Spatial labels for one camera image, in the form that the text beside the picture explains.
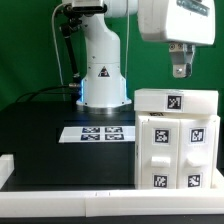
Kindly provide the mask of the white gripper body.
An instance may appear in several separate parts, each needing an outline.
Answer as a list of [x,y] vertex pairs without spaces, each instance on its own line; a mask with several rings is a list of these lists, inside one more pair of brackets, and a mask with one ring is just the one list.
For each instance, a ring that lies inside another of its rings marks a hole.
[[139,0],[138,27],[145,41],[212,45],[214,0]]

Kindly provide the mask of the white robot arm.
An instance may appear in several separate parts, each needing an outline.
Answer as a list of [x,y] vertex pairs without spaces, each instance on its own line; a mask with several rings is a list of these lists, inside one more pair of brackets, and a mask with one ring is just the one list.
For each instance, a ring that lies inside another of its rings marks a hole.
[[107,18],[135,14],[143,40],[169,45],[176,78],[189,77],[195,48],[215,40],[214,0],[62,0],[62,6],[68,30],[82,29],[86,41],[87,74],[76,103],[94,113],[131,104],[120,72],[120,39],[107,27]]

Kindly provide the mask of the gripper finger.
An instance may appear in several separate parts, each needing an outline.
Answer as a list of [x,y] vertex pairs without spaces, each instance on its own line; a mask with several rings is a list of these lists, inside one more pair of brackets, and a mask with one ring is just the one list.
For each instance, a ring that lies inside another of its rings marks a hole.
[[169,53],[175,78],[188,78],[192,75],[195,46],[186,43],[170,43]]

